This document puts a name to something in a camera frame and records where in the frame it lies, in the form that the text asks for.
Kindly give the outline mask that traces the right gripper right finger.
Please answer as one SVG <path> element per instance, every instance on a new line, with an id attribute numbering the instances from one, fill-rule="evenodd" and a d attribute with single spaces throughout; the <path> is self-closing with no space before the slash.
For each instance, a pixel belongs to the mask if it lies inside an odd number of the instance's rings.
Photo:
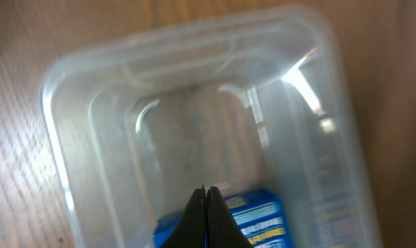
<path id="1" fill-rule="evenodd" d="M 253 248 L 231 215 L 220 190 L 214 186 L 207 192 L 207 247 Z"/>

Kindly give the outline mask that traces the blue Kool Fever box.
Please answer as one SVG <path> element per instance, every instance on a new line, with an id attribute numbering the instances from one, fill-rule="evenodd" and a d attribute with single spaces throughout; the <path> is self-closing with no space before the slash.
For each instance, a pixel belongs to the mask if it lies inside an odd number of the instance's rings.
<path id="1" fill-rule="evenodd" d="M 294 248 L 281 200 L 260 188 L 225 198 L 239 229 L 253 247 Z"/>

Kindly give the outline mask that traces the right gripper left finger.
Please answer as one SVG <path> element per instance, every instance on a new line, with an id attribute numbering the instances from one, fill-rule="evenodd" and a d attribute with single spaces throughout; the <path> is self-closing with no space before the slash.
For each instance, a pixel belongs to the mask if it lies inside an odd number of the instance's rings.
<path id="1" fill-rule="evenodd" d="M 180 220 L 160 248 L 205 248 L 206 203 L 205 188 L 195 189 Z"/>

